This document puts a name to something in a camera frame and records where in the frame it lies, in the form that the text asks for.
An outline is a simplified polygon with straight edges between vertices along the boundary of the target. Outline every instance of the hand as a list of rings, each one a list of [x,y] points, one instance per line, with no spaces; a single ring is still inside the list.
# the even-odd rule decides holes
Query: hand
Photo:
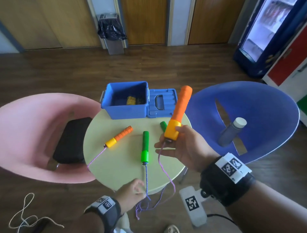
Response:
[[[139,201],[146,197],[143,189],[140,188],[144,186],[144,182],[139,179],[134,179],[127,184],[124,184],[115,193],[114,198],[118,201],[121,207],[121,215],[131,210]]]
[[[177,140],[166,144],[166,147],[175,148],[175,150],[164,149],[161,155],[177,158],[187,168],[197,172],[202,172],[219,157],[219,154],[208,145],[205,139],[188,125],[176,126],[176,130],[179,132]],[[162,134],[154,147],[161,148],[164,140],[164,134]]]

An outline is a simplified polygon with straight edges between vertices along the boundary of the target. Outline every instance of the black trash bag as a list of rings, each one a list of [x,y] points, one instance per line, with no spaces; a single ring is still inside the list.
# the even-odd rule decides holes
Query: black trash bag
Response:
[[[98,35],[110,41],[125,40],[127,36],[117,14],[102,14],[98,20]]]

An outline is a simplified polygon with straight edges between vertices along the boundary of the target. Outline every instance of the chair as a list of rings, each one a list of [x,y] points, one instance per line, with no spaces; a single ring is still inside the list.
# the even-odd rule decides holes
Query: chair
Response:
[[[225,129],[215,100],[222,105],[231,121],[243,117],[247,125],[239,133],[247,153],[238,156],[233,143],[218,145]],[[205,88],[194,94],[186,109],[192,127],[220,155],[230,152],[247,164],[283,145],[299,123],[299,109],[294,100],[266,84],[236,81]]]
[[[86,164],[47,164],[66,124],[94,118],[100,103],[83,96],[48,93],[24,97],[0,108],[0,166],[28,178],[55,183],[85,183],[95,179]]]

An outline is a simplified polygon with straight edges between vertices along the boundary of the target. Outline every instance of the pink chair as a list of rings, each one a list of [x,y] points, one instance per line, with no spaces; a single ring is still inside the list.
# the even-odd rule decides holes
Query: pink chair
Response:
[[[83,96],[47,93],[24,97],[0,108],[0,166],[28,178],[55,183],[95,179],[86,164],[47,170],[68,121],[94,118],[100,103]]]

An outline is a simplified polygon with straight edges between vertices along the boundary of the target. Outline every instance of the yellow handle base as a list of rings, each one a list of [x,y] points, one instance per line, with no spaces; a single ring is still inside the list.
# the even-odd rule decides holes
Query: yellow handle base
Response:
[[[177,137],[178,137],[178,134],[179,134],[179,132],[177,130],[175,130],[176,126],[181,126],[181,123],[179,121],[171,119],[169,121],[167,127],[166,127],[166,130],[165,130],[165,133],[164,133],[164,137],[176,141]]]
[[[110,148],[110,147],[113,146],[115,143],[117,143],[117,141],[115,140],[115,138],[112,138],[112,139],[110,139],[110,140],[108,140],[108,141],[106,142],[106,146],[107,146],[108,148]]]

